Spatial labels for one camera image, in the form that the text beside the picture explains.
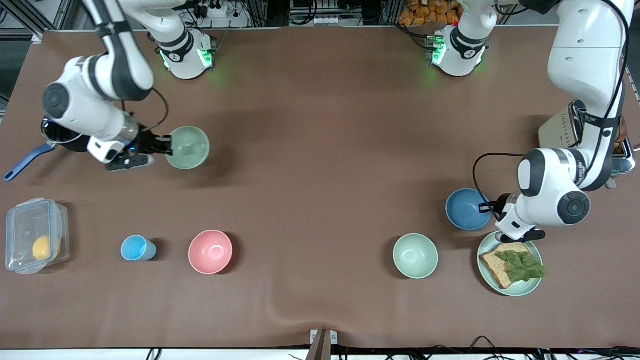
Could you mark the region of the blue bowl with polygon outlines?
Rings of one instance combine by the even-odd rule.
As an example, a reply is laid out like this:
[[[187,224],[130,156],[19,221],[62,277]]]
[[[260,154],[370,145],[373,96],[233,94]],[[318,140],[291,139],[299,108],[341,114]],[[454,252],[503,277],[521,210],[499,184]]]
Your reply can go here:
[[[464,187],[453,191],[446,199],[445,213],[450,223],[464,231],[484,228],[492,213],[480,213],[479,204],[486,200],[475,188]]]

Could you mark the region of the pale green bowl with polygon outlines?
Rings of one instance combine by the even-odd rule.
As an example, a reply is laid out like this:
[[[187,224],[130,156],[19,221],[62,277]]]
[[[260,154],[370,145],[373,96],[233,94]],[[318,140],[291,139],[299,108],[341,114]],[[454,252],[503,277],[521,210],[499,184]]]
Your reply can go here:
[[[402,235],[394,244],[392,259],[396,269],[411,280],[431,276],[439,264],[434,242],[422,234]]]
[[[182,126],[170,133],[172,154],[167,163],[178,170],[192,170],[201,166],[210,155],[210,139],[200,128]]]

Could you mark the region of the pink bowl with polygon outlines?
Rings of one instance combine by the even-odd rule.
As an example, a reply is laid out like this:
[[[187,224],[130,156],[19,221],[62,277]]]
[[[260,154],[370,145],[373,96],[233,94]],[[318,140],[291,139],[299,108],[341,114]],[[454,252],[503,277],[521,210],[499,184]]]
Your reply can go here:
[[[215,275],[224,271],[233,258],[230,237],[219,230],[199,233],[190,243],[188,259],[194,271],[203,275]]]

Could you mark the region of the brown bread slice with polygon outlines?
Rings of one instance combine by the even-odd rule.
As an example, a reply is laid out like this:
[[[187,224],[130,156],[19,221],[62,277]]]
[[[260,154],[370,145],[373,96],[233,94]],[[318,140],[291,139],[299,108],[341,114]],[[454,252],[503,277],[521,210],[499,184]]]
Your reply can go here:
[[[507,251],[514,251],[515,253],[530,253],[523,243],[501,243],[492,251],[480,256],[482,263],[502,290],[505,290],[514,284],[506,273],[508,262],[497,255],[497,253],[504,253]]]

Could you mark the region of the pale green plate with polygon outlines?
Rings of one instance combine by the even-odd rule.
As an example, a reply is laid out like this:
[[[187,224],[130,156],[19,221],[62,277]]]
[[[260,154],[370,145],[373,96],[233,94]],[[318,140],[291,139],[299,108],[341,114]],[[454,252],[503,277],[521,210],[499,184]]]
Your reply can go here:
[[[494,256],[494,252],[500,252],[503,250],[521,251],[523,249],[526,249],[531,253],[533,258],[540,262],[540,264],[544,264],[541,253],[539,252],[538,248],[532,243],[501,243],[497,239],[497,235],[497,231],[488,234],[478,246],[477,265],[478,270],[480,271],[480,275],[492,290],[498,292],[499,294],[502,294],[503,296],[527,296],[539,287],[542,279],[533,278],[528,281],[510,281],[509,277],[505,273],[505,262],[502,259]],[[494,276],[494,272],[492,271],[493,268],[487,264],[485,259],[489,260],[489,262],[491,262],[492,264],[496,264],[494,268],[496,268],[496,273],[499,275],[499,278],[507,280],[510,286],[506,288],[502,287],[502,282],[499,281],[496,276]]]

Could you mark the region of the glass lid blue knob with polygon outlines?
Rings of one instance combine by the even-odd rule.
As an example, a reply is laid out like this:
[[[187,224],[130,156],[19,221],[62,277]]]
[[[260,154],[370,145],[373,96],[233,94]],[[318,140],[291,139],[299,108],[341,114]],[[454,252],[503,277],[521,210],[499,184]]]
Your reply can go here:
[[[53,144],[68,144],[80,139],[83,135],[66,127],[59,125],[54,120],[51,120],[47,116],[42,118],[39,126],[41,134]]]

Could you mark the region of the silver beige toaster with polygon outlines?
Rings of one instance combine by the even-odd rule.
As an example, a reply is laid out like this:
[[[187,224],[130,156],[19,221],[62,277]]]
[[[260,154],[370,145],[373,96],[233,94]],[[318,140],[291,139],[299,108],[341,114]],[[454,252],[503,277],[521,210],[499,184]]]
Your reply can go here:
[[[583,101],[574,100],[569,103],[567,110],[558,112],[538,130],[540,148],[568,148],[578,144],[583,136],[586,107]],[[636,156],[633,142],[627,134],[627,123],[621,121],[619,137],[612,150],[612,175],[605,183],[606,189],[617,188],[615,178],[631,173],[636,167]]]

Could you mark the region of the light blue cup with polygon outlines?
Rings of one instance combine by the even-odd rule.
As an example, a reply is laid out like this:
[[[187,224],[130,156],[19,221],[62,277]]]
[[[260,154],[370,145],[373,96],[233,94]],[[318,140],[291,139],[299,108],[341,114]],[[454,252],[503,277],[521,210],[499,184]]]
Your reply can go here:
[[[149,261],[157,254],[157,246],[142,235],[130,235],[121,244],[120,254],[130,262]]]

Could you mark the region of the white power strip with plugs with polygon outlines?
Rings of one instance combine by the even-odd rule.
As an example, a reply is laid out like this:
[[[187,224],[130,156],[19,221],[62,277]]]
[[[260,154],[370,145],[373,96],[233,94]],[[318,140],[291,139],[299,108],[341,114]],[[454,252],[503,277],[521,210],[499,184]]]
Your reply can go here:
[[[187,0],[199,28],[249,28],[252,19],[242,0]]]

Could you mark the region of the yellow round fruit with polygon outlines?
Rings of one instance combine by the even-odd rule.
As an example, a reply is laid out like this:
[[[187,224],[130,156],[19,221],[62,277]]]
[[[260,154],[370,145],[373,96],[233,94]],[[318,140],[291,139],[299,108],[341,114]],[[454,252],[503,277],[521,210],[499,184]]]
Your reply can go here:
[[[36,261],[55,260],[61,252],[61,240],[42,235],[32,244],[32,255]]]

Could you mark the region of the clear plastic lidded container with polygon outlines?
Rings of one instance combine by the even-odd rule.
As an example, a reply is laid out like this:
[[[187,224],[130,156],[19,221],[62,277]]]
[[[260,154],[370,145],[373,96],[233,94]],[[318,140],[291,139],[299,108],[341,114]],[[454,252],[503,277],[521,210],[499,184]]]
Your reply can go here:
[[[61,240],[54,260],[35,260],[32,246],[41,236]],[[20,275],[36,274],[48,266],[70,258],[69,217],[64,205],[51,199],[35,198],[9,210],[6,217],[6,269]]]

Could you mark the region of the brown table cover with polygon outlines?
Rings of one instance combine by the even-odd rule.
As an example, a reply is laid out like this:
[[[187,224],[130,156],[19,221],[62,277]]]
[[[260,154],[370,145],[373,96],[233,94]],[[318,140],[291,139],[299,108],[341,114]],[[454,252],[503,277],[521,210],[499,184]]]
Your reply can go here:
[[[334,330],[346,347],[640,347],[640,168],[589,194],[572,227],[535,245],[547,276],[522,297],[482,279],[489,225],[467,232],[445,213],[473,187],[485,153],[523,154],[573,100],[551,84],[555,26],[494,29],[471,75],[453,78],[394,28],[231,30],[215,69],[165,70],[137,32],[170,114],[206,132],[202,166],[110,172],[59,148],[16,180],[2,177],[43,144],[41,98],[68,60],[102,53],[93,32],[50,32],[30,46],[0,124],[0,349],[281,347]],[[39,272],[6,268],[7,214],[32,199],[68,210],[70,257]],[[227,234],[231,262],[190,265],[193,239]],[[433,241],[439,262],[402,275],[393,248]],[[125,260],[132,235],[151,260]]]

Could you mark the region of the bag of orange snacks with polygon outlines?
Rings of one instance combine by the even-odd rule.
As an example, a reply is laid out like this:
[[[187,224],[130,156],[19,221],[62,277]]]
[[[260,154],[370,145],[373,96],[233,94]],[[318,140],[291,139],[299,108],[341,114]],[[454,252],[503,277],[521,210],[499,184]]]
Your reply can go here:
[[[457,0],[403,0],[397,22],[405,27],[420,27],[429,23],[445,22],[457,25],[464,7]]]

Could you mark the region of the metal table clamp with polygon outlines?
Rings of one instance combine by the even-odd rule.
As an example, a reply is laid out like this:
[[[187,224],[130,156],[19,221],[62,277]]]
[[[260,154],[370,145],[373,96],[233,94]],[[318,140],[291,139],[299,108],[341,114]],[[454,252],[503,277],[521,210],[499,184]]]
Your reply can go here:
[[[332,346],[339,344],[335,330],[311,331],[311,346],[305,360],[332,360]]]

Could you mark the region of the aluminium frame profile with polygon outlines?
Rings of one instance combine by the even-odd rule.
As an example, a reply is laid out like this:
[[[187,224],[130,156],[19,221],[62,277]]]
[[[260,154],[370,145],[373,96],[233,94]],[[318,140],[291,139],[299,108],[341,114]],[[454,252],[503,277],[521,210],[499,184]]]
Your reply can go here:
[[[76,0],[0,0],[0,33],[32,35],[25,22],[61,30]]]

